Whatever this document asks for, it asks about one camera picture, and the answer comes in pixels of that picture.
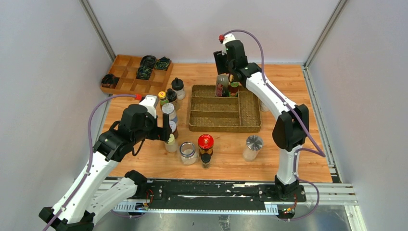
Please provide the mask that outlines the red cap sauce bottle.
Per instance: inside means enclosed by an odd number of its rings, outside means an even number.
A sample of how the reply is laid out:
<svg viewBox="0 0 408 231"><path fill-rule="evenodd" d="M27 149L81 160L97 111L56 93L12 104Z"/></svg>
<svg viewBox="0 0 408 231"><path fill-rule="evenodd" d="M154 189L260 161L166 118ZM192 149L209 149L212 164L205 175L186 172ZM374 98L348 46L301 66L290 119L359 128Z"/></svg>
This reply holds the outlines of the red cap sauce bottle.
<svg viewBox="0 0 408 231"><path fill-rule="evenodd" d="M214 139L209 134L203 134L198 138L199 154L213 154Z"/></svg>

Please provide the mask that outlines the yellow cap chili sauce bottle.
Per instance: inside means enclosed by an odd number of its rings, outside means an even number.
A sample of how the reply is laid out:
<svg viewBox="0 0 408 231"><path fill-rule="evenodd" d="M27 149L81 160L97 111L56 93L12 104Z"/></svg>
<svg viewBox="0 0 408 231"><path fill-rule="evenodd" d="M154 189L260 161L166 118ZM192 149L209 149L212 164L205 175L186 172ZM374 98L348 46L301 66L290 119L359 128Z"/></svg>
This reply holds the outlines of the yellow cap chili sauce bottle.
<svg viewBox="0 0 408 231"><path fill-rule="evenodd" d="M239 93L239 82L230 82L228 86L228 97L237 97Z"/></svg>

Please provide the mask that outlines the tall black cap oil bottle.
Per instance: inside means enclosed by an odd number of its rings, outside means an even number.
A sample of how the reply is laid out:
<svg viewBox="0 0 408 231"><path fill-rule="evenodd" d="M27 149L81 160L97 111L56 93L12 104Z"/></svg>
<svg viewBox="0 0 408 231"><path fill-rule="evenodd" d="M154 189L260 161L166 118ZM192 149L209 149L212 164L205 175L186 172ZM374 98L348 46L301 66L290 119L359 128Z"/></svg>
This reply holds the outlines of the tall black cap oil bottle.
<svg viewBox="0 0 408 231"><path fill-rule="evenodd" d="M216 97L228 96L229 77L227 75L218 75L216 79Z"/></svg>

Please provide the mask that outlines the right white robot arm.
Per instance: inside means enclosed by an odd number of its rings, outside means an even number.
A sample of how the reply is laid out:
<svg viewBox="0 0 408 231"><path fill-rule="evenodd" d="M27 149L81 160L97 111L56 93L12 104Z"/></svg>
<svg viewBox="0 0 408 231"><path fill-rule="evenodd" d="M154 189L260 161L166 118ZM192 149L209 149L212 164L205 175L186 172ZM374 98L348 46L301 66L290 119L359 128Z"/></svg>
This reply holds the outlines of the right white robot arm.
<svg viewBox="0 0 408 231"><path fill-rule="evenodd" d="M287 201L298 187L295 152L305 143L308 134L309 110L297 105L280 92L266 77L263 67L249 63L244 45L232 34L220 36L222 49L214 52L217 72L232 75L270 110L276 119L272 138L280 149L279 168L275 176L275 195Z"/></svg>

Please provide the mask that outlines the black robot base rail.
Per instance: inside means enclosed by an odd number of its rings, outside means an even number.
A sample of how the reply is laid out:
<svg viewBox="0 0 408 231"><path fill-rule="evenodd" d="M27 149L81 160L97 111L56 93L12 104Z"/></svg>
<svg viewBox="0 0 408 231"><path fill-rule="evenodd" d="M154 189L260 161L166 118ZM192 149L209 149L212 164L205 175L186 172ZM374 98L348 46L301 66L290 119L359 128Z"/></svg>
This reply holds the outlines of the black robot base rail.
<svg viewBox="0 0 408 231"><path fill-rule="evenodd" d="M138 193L113 208L132 216L147 213L276 215L293 217L306 202L304 187L283 194L273 182L148 180Z"/></svg>

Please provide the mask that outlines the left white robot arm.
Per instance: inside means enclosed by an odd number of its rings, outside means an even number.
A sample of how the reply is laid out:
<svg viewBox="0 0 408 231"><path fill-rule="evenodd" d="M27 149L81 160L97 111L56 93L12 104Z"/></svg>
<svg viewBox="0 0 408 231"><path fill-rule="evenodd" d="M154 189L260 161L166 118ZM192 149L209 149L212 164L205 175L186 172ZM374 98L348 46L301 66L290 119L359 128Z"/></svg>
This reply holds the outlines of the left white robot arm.
<svg viewBox="0 0 408 231"><path fill-rule="evenodd" d="M87 164L67 193L54 206L42 208L39 217L47 223L44 229L90 231L105 214L125 199L147 196L147 178L131 170L116 185L94 197L105 178L128 153L133 156L138 154L134 150L137 143L169 139L169 116L163 114L162 127L157 125L157 118L156 109L151 105L140 103L128 106L121 119L102 133L91 147Z"/></svg>

